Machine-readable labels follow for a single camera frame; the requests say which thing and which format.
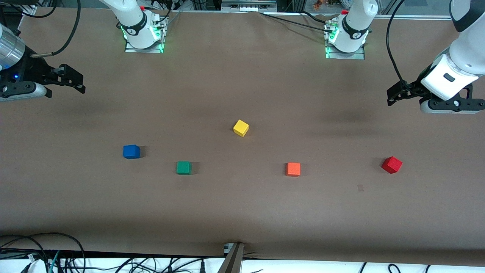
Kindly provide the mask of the red wooden block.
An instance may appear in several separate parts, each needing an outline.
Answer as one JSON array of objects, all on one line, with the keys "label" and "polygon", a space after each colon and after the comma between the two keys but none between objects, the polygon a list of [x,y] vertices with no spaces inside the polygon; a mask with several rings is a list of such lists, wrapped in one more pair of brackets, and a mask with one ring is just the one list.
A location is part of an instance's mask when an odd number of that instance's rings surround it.
[{"label": "red wooden block", "polygon": [[388,157],[381,164],[381,168],[387,173],[397,173],[402,167],[402,161],[396,157]]}]

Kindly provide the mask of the blue wooden block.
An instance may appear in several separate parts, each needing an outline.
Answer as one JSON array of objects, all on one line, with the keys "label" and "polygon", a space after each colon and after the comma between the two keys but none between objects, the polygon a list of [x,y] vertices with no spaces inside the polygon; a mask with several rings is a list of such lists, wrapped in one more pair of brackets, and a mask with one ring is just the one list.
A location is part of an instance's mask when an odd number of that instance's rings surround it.
[{"label": "blue wooden block", "polygon": [[124,145],[122,156],[125,159],[132,160],[132,159],[140,159],[141,158],[141,148],[135,144],[131,145]]}]

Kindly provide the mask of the yellow wooden block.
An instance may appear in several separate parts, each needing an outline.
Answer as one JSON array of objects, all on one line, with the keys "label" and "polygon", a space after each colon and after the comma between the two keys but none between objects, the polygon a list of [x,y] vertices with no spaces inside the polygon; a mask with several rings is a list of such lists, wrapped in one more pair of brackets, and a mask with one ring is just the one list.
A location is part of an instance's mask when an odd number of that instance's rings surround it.
[{"label": "yellow wooden block", "polygon": [[234,133],[239,135],[242,138],[246,135],[248,130],[249,130],[249,124],[240,119],[236,122],[236,124],[233,127]]}]

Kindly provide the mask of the brown paper table cover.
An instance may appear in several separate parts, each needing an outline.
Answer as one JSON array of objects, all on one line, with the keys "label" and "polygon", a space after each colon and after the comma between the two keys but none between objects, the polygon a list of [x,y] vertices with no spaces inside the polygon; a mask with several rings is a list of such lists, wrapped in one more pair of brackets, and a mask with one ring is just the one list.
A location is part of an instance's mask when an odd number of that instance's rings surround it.
[{"label": "brown paper table cover", "polygon": [[[163,53],[138,54],[111,11],[82,10],[47,62],[82,73],[86,93],[0,102],[0,234],[62,232],[99,252],[211,256],[242,242],[266,259],[485,265],[485,111],[388,107],[387,22],[373,21],[365,60],[336,60],[317,30],[186,12]],[[131,144],[140,159],[122,156]],[[399,172],[381,168],[388,157]]]}]

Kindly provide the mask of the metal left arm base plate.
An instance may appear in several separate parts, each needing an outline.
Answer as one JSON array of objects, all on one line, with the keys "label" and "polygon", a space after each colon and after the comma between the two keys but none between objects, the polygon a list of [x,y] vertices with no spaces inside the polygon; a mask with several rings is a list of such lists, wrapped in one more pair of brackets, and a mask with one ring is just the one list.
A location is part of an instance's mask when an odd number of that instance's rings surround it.
[{"label": "metal left arm base plate", "polygon": [[365,50],[361,46],[356,52],[342,52],[334,45],[328,44],[325,46],[325,56],[327,59],[365,60]]}]

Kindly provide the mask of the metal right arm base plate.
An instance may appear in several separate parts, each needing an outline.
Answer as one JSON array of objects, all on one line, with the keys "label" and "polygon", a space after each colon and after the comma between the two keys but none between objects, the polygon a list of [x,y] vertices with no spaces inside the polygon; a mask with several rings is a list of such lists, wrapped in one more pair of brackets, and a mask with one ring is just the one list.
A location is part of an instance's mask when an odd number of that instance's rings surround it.
[{"label": "metal right arm base plate", "polygon": [[161,23],[156,24],[150,28],[150,38],[153,39],[153,44],[147,48],[139,49],[133,47],[128,41],[126,41],[125,52],[138,52],[138,53],[163,53],[165,47],[165,40],[168,32],[168,19],[163,19]]}]

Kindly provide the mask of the aluminium frame rail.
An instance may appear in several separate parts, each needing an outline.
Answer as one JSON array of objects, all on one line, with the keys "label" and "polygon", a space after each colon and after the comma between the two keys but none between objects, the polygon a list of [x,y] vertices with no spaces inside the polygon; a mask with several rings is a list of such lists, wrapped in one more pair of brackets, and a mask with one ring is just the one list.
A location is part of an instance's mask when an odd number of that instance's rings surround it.
[{"label": "aluminium frame rail", "polygon": [[221,0],[221,11],[277,12],[277,0]]}]

